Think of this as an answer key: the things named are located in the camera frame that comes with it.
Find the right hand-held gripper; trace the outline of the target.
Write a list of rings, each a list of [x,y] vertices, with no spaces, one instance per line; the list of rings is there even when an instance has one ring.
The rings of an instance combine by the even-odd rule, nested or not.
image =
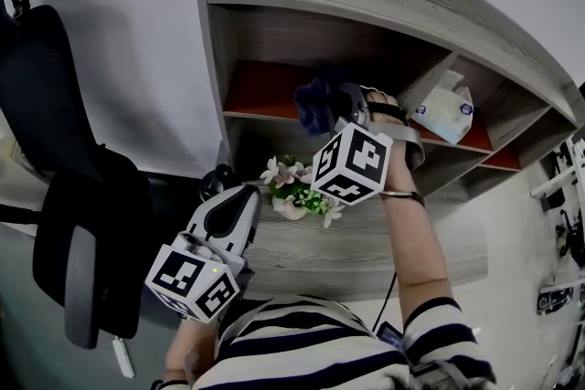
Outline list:
[[[359,85],[337,88],[338,119],[332,139],[315,155],[311,189],[353,206],[384,190],[392,144],[406,144],[410,170],[425,159],[420,133],[409,126],[398,106],[367,102]]]

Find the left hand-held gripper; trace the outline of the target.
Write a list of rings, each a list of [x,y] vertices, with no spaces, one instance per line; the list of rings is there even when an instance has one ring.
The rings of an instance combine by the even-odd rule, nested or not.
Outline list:
[[[255,237],[261,205],[259,188],[249,184],[202,203],[187,225],[189,233],[161,246],[145,285],[188,319],[217,319],[249,280],[244,252]]]

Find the dark blue wiping cloth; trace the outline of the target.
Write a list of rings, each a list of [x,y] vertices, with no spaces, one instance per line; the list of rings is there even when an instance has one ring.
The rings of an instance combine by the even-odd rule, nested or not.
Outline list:
[[[340,90],[348,78],[344,69],[328,65],[318,69],[310,83],[295,90],[299,122],[309,135],[330,132],[331,125],[351,111],[350,96]]]

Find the grey wooden shelf unit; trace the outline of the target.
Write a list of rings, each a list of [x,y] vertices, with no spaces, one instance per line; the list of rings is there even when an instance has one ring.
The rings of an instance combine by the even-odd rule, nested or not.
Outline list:
[[[470,131],[451,144],[419,124],[411,128],[425,159],[426,142],[487,156],[447,163],[434,183],[426,176],[424,197],[454,185],[463,194],[455,201],[474,198],[585,126],[585,98],[565,69],[484,0],[197,1],[233,165],[234,144],[248,133],[321,137],[302,128],[293,96],[328,65],[394,96],[408,115],[447,70],[464,75],[474,105]]]

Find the person's left forearm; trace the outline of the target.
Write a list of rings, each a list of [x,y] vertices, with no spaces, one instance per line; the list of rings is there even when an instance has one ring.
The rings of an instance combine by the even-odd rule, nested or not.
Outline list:
[[[182,320],[165,358],[164,383],[194,383],[214,363],[218,322]]]

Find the person's right forearm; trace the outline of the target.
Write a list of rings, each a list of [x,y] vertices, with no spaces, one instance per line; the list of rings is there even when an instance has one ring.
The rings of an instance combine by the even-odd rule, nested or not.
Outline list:
[[[402,320],[425,302],[450,298],[452,288],[439,239],[426,208],[412,198],[383,195]]]

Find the grey wood-grain table top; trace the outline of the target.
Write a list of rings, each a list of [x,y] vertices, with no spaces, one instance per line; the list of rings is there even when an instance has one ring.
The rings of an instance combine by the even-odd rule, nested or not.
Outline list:
[[[234,165],[243,182],[257,185],[264,196],[261,219],[254,243],[246,258],[255,272],[250,294],[308,293],[332,300],[382,299],[388,290],[394,264],[391,256],[387,219],[379,197],[348,206],[330,227],[320,216],[307,215],[291,221],[276,213],[266,187],[257,176],[266,169],[269,158],[296,156],[311,162],[328,136],[266,137],[248,133],[234,144]],[[445,145],[424,143],[426,159],[415,173],[423,194],[431,183],[444,175],[447,163],[482,161],[487,153],[472,152]],[[441,241],[452,285],[484,279],[488,254],[483,228],[472,228],[471,221],[445,218],[457,206],[454,185],[446,191],[425,194],[427,213]]]

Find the person's right hand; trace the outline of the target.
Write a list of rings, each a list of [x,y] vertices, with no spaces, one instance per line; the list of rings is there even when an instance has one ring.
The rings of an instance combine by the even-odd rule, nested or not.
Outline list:
[[[364,90],[363,95],[371,122],[385,122],[409,127],[405,111],[401,109],[393,96],[374,90]]]

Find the pink flowers in white pot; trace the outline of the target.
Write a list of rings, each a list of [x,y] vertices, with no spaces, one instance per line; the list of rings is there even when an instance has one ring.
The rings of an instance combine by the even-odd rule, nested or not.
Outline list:
[[[273,210],[291,221],[306,215],[320,216],[324,228],[342,216],[343,207],[330,195],[322,195],[311,189],[313,167],[285,155],[280,161],[276,156],[268,160],[260,179],[271,194]]]

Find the white tissue packet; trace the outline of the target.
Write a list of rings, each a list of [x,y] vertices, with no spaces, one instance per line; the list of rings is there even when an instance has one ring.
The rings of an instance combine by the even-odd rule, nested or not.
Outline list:
[[[473,124],[473,100],[463,79],[463,74],[447,70],[410,117],[451,144],[457,144]]]

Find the person's striped shirt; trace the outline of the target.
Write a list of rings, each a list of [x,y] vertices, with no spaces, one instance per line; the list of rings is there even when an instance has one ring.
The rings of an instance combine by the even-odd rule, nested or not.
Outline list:
[[[346,306],[309,296],[261,301],[219,331],[211,367],[152,390],[495,390],[459,304],[428,300],[397,343]]]

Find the white power strip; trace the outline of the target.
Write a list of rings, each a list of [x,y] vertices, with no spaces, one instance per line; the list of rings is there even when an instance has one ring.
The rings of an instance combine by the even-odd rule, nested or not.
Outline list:
[[[118,336],[114,336],[112,340],[112,347],[122,375],[125,378],[134,378],[135,372],[124,340]]]

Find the small dark chest device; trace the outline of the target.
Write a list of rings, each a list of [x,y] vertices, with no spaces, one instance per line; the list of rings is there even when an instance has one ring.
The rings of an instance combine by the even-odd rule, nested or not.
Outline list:
[[[389,322],[384,321],[379,325],[376,336],[380,341],[395,347],[401,353],[404,352],[403,334]]]

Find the black mesh office chair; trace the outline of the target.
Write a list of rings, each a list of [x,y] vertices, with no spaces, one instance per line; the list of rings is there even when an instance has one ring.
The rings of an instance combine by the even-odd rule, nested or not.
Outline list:
[[[64,311],[68,340],[137,331],[153,215],[148,179],[98,144],[58,12],[0,0],[0,111],[24,156],[50,178],[40,210],[0,204],[0,222],[33,225],[36,284]]]

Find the white rack with black devices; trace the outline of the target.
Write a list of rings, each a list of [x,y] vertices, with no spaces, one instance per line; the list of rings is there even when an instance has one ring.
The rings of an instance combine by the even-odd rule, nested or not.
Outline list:
[[[585,308],[585,138],[574,134],[540,164],[548,180],[531,189],[545,214],[553,215],[558,267],[539,288],[537,314],[549,315],[574,297]]]

